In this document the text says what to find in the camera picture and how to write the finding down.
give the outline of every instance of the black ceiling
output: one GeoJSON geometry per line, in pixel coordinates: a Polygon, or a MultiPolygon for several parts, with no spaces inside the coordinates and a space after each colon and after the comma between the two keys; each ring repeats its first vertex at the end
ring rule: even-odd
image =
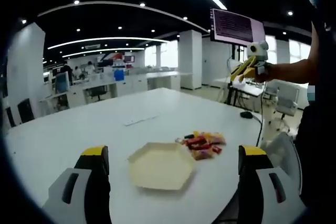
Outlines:
{"type": "MultiPolygon", "coordinates": [[[[120,5],[83,5],[57,10],[37,18],[37,14],[51,8],[73,3],[74,0],[7,0],[8,13],[11,16],[25,17],[29,22],[36,22],[45,32],[45,58],[59,60],[61,54],[80,52],[83,44],[59,47],[47,50],[55,44],[96,37],[148,37],[154,38],[170,32],[195,29],[206,32],[178,19],[163,14],[120,5]]],[[[145,2],[147,7],[159,9],[173,15],[184,17],[205,28],[210,28],[209,9],[218,8],[211,0],[80,0],[115,1],[131,4],[145,2]]],[[[259,21],[268,21],[310,30],[310,17],[307,14],[308,0],[221,0],[229,11],[249,16],[259,21]],[[289,17],[287,11],[294,15],[289,17]]],[[[103,42],[110,47],[136,46],[141,41],[103,42]]]]}

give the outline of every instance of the snack pile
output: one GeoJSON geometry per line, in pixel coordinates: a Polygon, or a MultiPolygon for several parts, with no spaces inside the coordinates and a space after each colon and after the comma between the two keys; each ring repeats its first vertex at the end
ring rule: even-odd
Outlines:
{"type": "Polygon", "coordinates": [[[213,158],[214,153],[219,155],[222,152],[218,145],[226,145],[222,134],[198,131],[185,136],[184,139],[178,138],[175,142],[186,145],[195,160],[213,158]]]}

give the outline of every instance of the computer mouse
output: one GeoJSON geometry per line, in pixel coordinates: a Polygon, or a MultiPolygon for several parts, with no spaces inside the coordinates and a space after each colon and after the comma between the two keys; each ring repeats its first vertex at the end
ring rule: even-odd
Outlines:
{"type": "Polygon", "coordinates": [[[241,116],[242,118],[247,118],[247,119],[252,119],[252,118],[253,118],[252,113],[249,112],[249,111],[241,112],[241,113],[240,113],[240,116],[241,116]]]}

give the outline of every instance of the cardboard tray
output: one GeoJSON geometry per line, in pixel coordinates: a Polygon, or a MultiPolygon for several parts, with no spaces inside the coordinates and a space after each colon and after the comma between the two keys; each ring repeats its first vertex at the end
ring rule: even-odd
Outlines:
{"type": "Polygon", "coordinates": [[[129,158],[130,179],[139,187],[179,190],[196,161],[177,143],[147,143],[129,158]]]}

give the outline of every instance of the person's arm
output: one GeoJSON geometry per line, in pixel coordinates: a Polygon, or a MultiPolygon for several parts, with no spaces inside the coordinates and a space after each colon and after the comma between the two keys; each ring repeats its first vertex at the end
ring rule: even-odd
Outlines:
{"type": "Polygon", "coordinates": [[[259,76],[257,81],[278,79],[294,83],[315,82],[317,78],[319,38],[312,24],[312,41],[308,59],[296,63],[270,65],[268,76],[259,76]]]}

